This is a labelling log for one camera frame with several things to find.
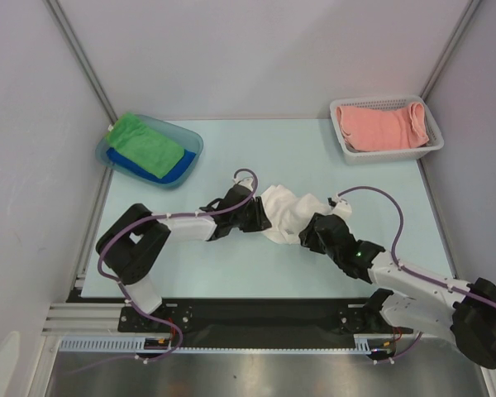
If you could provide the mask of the white towel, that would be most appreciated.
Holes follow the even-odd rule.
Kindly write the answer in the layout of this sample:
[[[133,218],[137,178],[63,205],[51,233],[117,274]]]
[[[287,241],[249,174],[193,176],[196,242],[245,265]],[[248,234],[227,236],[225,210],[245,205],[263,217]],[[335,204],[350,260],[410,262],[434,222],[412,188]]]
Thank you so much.
[[[297,197],[283,185],[271,185],[260,196],[271,227],[262,234],[277,244],[299,245],[302,232],[315,213],[328,215],[332,207],[312,194]]]

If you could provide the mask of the pink towel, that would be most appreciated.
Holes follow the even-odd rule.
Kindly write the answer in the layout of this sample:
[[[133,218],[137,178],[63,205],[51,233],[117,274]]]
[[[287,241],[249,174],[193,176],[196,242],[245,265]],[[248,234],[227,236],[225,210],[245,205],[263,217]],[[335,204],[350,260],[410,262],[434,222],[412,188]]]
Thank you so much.
[[[429,142],[419,102],[389,111],[338,106],[335,115],[345,143],[356,151],[409,150]]]

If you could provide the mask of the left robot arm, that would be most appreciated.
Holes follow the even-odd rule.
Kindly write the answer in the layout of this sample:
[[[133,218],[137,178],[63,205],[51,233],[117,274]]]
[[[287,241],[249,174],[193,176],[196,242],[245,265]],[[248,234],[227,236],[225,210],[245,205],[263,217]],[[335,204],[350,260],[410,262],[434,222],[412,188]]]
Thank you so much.
[[[150,278],[161,250],[168,242],[212,242],[232,229],[263,232],[271,228],[260,197],[253,189],[235,184],[226,196],[216,198],[196,213],[176,213],[154,218],[142,203],[131,205],[98,240],[95,247],[123,288],[126,299],[138,310],[136,321],[148,331],[165,323],[162,298]]]

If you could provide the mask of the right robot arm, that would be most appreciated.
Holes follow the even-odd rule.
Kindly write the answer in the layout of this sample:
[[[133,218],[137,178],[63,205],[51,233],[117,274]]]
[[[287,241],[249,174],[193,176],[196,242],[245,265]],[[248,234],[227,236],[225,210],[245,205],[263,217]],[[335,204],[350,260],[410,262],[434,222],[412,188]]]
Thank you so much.
[[[310,251],[327,255],[353,279],[377,285],[364,321],[373,332],[411,328],[454,344],[475,364],[496,369],[496,285],[425,272],[373,242],[357,240],[337,215],[313,215],[299,234]]]

